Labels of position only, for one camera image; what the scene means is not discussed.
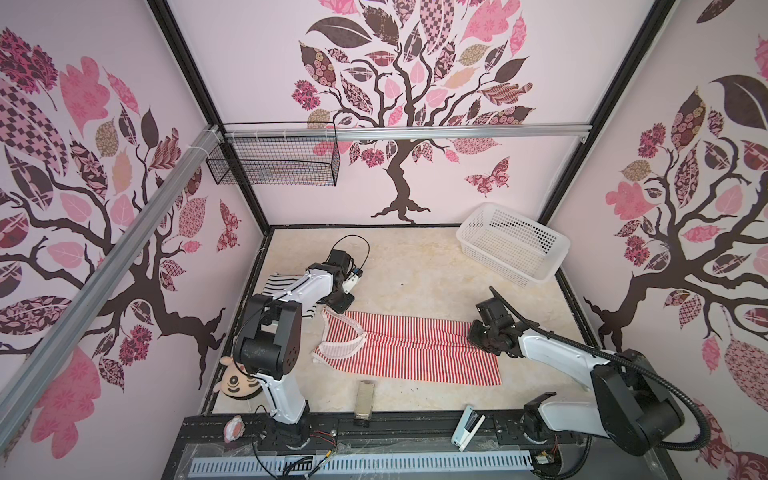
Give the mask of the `black white striped tank top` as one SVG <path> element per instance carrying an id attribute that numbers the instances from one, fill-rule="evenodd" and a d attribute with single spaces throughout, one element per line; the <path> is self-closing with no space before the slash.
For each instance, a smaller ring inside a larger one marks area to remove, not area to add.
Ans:
<path id="1" fill-rule="evenodd" d="M 302 318 L 311 319 L 316 311 L 322 280 L 305 274 L 302 277 L 272 274 L 262 294 L 278 301 L 295 301 L 301 304 Z"/>

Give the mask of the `red white striped tank top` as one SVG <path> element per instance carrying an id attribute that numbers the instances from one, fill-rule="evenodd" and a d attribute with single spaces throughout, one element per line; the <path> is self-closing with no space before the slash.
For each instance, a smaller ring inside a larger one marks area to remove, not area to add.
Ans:
<path id="1" fill-rule="evenodd" d="M 312 357 L 337 371 L 481 387 L 502 383 L 497 357 L 468 341 L 469 322 L 330 309 L 323 320 Z"/>

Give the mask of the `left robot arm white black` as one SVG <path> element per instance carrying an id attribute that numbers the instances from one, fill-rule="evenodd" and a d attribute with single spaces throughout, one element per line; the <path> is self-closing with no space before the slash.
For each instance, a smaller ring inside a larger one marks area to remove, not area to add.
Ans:
<path id="1" fill-rule="evenodd" d="M 345 251 L 333 249 L 323 263 L 310 265 L 303 276 L 272 294 L 247 302 L 246 317 L 234 341 L 233 362 L 265 391 L 277 434 L 291 442 L 309 439 L 310 407 L 291 375 L 301 350 L 303 314 L 326 306 L 342 314 L 352 305 L 351 289 L 360 270 Z"/>

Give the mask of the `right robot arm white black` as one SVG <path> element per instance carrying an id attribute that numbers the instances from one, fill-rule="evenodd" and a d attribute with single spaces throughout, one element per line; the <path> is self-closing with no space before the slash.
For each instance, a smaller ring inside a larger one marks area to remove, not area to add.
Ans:
<path id="1" fill-rule="evenodd" d="M 546 392 L 528 402 L 529 436 L 560 431 L 593 435 L 642 456 L 683 426 L 682 409 L 669 388 L 647 376 L 653 369 L 641 354 L 615 354 L 561 339 L 523 320 L 498 292 L 476 310 L 479 318 L 468 333 L 472 346 L 544 364 L 583 389 L 574 397 Z"/>

